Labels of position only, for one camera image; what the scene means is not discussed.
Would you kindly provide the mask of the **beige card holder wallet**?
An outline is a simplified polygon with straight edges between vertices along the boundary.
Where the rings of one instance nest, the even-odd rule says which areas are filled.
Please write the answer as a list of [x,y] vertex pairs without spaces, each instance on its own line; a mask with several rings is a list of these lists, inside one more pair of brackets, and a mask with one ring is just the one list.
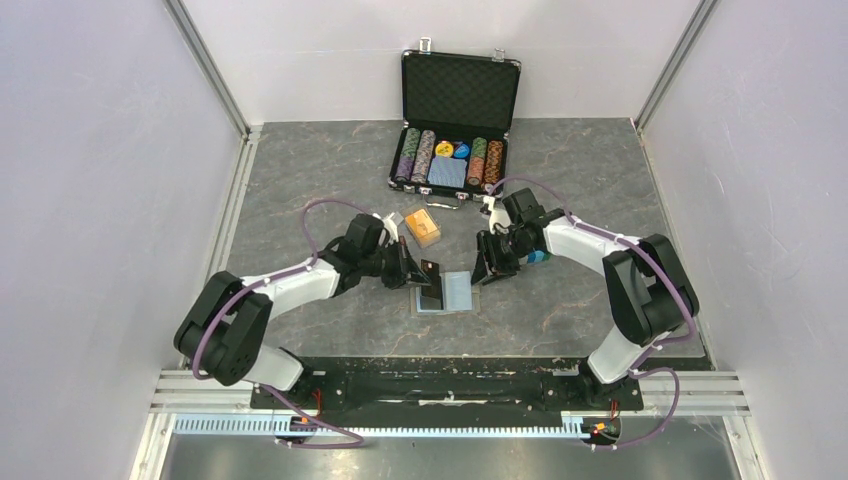
[[473,285],[471,277],[471,271],[441,274],[442,308],[425,308],[422,304],[420,288],[416,287],[410,293],[411,313],[417,316],[479,313],[481,310],[480,286]]

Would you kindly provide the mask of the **orange card box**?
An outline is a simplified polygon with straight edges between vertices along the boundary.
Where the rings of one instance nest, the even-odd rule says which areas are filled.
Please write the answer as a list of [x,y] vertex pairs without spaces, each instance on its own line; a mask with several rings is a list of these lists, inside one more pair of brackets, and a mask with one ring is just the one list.
[[428,248],[442,238],[440,226],[425,206],[413,206],[405,210],[403,221],[420,248]]

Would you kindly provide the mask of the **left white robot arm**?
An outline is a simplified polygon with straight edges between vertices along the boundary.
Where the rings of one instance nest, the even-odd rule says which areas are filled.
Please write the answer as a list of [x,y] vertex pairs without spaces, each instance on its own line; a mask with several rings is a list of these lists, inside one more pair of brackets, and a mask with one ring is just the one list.
[[432,284],[391,217],[359,213],[344,235],[288,269],[249,277],[228,271],[212,275],[176,330],[174,348],[199,379],[270,386],[288,406],[302,407],[313,397],[314,381],[295,354],[265,344],[270,320],[338,297],[368,277],[389,290]]

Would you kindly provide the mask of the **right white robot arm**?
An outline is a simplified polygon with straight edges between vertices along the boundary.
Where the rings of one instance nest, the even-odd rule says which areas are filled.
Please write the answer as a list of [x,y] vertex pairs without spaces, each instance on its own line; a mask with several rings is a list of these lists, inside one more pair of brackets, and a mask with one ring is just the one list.
[[667,237],[612,233],[561,208],[546,210],[528,188],[503,199],[487,196],[481,211],[488,226],[476,235],[472,283],[513,277],[535,253],[571,260],[603,278],[614,325],[580,367],[577,392],[585,405],[606,406],[617,396],[617,382],[679,328],[694,335],[699,300]]

